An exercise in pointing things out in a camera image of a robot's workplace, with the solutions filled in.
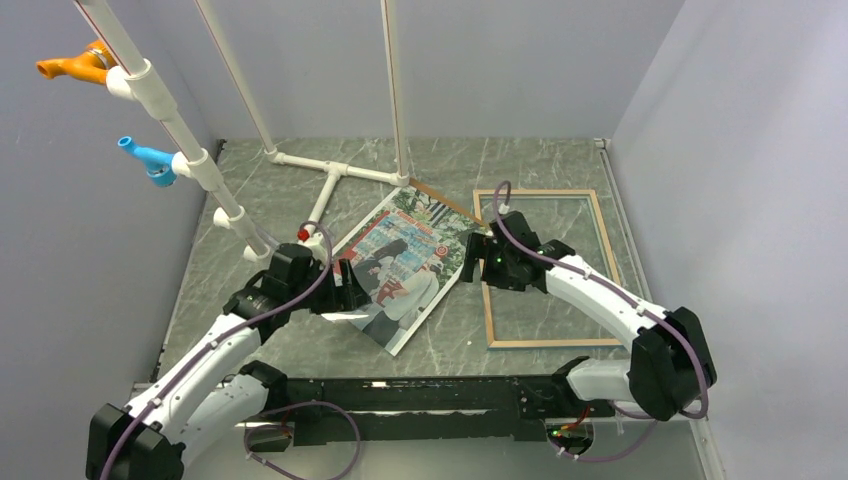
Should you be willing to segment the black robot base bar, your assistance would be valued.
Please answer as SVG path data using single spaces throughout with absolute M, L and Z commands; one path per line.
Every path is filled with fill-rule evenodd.
M 259 418 L 286 420 L 297 446 L 329 442 L 510 437 L 542 441 L 542 428 L 609 418 L 551 375 L 290 378 Z

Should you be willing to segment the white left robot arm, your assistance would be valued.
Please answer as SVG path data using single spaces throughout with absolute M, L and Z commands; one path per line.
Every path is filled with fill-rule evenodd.
M 293 312 L 353 312 L 370 301 L 347 259 L 325 263 L 285 243 L 269 266 L 233 293 L 201 340 L 152 386 L 123 406 L 105 404 L 89 426 L 88 479 L 180 479 L 236 423 L 279 417 L 287 377 L 245 359 Z

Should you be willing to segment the colourful photo poster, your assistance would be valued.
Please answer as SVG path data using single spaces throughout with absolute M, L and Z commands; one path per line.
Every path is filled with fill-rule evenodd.
M 482 226 L 411 185 L 394 189 L 334 248 L 370 296 L 349 322 L 396 356 L 458 282 Z

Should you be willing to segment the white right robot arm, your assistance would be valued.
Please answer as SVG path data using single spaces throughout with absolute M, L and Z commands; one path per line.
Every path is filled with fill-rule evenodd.
M 486 233 L 472 233 L 460 279 L 479 277 L 490 287 L 523 292 L 529 287 L 557 297 L 611 333 L 626 360 L 581 357 L 552 376 L 551 401 L 574 415 L 591 402 L 630 402 L 649 419 L 676 415 L 701 419 L 708 390 L 717 380 L 698 316 L 645 300 L 593 268 L 559 240 L 541 242 L 519 211 L 497 217 Z

